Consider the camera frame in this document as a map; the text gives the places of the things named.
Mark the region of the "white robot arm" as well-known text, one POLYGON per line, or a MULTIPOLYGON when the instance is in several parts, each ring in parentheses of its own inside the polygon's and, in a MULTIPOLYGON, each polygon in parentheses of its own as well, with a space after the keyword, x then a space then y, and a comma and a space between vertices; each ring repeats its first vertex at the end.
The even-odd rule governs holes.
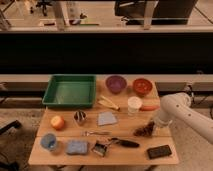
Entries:
POLYGON ((160 108, 152 118, 154 128, 167 127, 176 117, 213 144, 213 120, 191 109, 190 106, 191 98, 186 93, 163 96, 160 99, 160 108))

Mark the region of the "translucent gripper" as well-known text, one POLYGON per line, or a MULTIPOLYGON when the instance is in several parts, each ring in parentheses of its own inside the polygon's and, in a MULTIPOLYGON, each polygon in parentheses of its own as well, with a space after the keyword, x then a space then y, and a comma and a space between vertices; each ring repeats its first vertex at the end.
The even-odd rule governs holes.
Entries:
POLYGON ((154 135, 158 129, 162 129, 167 126, 166 122, 157 118, 153 118, 150 123, 152 125, 152 135, 154 135))

